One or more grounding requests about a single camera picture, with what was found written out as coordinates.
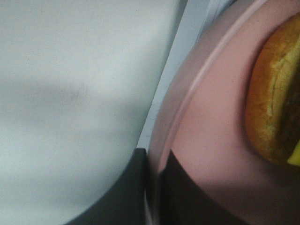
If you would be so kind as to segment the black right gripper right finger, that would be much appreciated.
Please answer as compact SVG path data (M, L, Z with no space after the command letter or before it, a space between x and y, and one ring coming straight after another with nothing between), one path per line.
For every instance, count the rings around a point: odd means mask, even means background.
M213 200L189 177L170 153L162 174L161 223L163 225L298 225L300 194L285 192L279 201L262 187L210 185L217 197L236 212Z

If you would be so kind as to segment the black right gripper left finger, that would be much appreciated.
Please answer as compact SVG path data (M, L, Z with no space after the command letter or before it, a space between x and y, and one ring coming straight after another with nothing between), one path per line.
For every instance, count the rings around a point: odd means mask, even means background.
M144 225L146 149L136 148L115 184L91 207L68 225Z

